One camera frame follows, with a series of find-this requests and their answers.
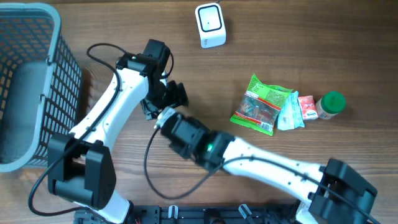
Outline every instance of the gray basket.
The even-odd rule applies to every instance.
[[[0,172],[47,165],[52,134],[75,125],[81,87],[57,10],[0,4]]]

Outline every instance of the wooden tabletop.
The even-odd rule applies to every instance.
[[[112,77],[90,60],[91,44],[109,42],[140,53],[148,39],[165,42],[175,56],[171,79],[185,85],[189,108],[181,108],[211,129],[243,137],[258,147],[292,159],[325,164],[347,162],[379,191],[372,214],[382,223],[398,219],[398,5],[388,1],[223,1],[225,45],[202,49],[193,2],[56,4],[62,33],[83,69],[88,110]],[[120,52],[109,47],[93,54],[114,64]],[[251,75],[271,85],[319,99],[336,90],[347,108],[331,120],[305,122],[305,128],[275,130],[268,136],[233,124]],[[137,107],[113,150],[116,189],[136,205],[263,205],[293,202],[278,189],[219,172],[179,202],[156,196],[143,174],[146,144],[155,121]],[[185,161],[157,136],[149,153],[149,174],[167,195],[190,189],[206,171]],[[71,223],[72,214],[38,217],[27,196],[42,170],[0,175],[0,223]],[[42,184],[35,206],[56,211],[74,206]]]

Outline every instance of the snack package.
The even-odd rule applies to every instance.
[[[298,102],[300,103],[304,121],[318,118],[318,112],[315,107],[313,96],[300,96],[298,98]]]
[[[286,99],[285,105],[282,107],[278,116],[277,127],[279,130],[286,131],[298,127],[304,128],[303,116],[297,99],[298,97],[299,93],[295,91]]]
[[[253,74],[243,100],[230,121],[272,135],[275,120],[290,89],[265,85]]]

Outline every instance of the container with green lid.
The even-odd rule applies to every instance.
[[[331,91],[317,102],[319,118],[330,119],[346,107],[346,98],[337,91]]]

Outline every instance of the green lid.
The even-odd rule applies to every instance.
[[[346,107],[346,98],[337,91],[331,91],[322,97],[322,109],[330,114],[337,114]]]

